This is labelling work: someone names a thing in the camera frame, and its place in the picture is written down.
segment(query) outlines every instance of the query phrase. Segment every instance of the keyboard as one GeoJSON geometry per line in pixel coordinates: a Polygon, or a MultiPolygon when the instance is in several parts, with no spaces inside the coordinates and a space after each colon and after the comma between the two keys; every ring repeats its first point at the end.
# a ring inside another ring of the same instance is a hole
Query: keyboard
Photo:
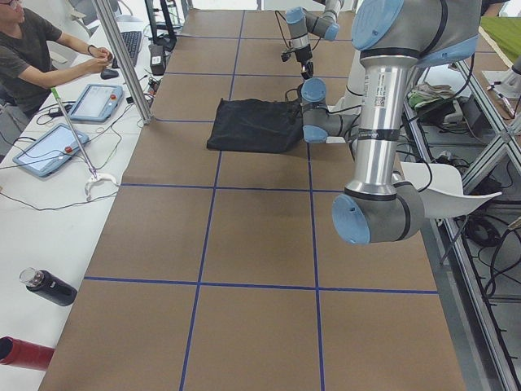
{"type": "MultiPolygon", "coordinates": [[[[141,31],[124,31],[121,33],[123,42],[127,46],[132,65],[135,67],[138,62],[139,49],[141,49],[142,33],[141,31]]],[[[112,61],[113,68],[119,68],[116,57],[112,61]]]]}

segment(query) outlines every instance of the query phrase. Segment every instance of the wristband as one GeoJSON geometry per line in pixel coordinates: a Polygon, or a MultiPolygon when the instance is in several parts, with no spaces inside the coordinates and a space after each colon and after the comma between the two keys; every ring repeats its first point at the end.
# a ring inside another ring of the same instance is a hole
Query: wristband
{"type": "Polygon", "coordinates": [[[87,52],[94,57],[94,55],[90,52],[90,48],[91,47],[93,47],[94,49],[98,49],[98,48],[96,46],[94,46],[94,45],[88,45],[87,46],[87,52]]]}

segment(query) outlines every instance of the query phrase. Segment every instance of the computer mouse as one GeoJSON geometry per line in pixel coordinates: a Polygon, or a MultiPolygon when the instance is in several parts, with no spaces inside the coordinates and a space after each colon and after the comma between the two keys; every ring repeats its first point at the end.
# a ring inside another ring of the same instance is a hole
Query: computer mouse
{"type": "Polygon", "coordinates": [[[104,69],[100,74],[103,80],[112,79],[114,77],[120,76],[120,74],[115,69],[104,69]]]}

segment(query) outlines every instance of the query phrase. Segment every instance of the black t-shirt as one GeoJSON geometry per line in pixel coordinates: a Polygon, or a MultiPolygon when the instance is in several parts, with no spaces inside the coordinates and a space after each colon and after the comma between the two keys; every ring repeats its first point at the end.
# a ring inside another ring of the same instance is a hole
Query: black t-shirt
{"type": "Polygon", "coordinates": [[[498,4],[499,2],[507,2],[508,0],[481,0],[481,15],[483,15],[489,6],[498,4]]]}
{"type": "Polygon", "coordinates": [[[18,76],[29,65],[49,72],[47,41],[56,41],[62,32],[36,13],[24,8],[25,21],[20,24],[22,38],[9,37],[0,32],[0,83],[24,112],[39,108],[50,90],[28,83],[18,76]]]}

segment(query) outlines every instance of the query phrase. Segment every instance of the blue tablet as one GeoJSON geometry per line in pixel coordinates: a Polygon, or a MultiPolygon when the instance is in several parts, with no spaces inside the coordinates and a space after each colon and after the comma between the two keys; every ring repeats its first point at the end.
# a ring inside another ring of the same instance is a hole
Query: blue tablet
{"type": "Polygon", "coordinates": [[[121,86],[89,84],[69,112],[72,121],[104,122],[123,98],[121,86]]]}
{"type": "MultiPolygon", "coordinates": [[[[82,144],[89,136],[78,132],[82,144]]],[[[43,178],[59,169],[79,151],[72,131],[65,124],[59,124],[41,136],[24,151],[13,158],[21,169],[43,178]]]]}

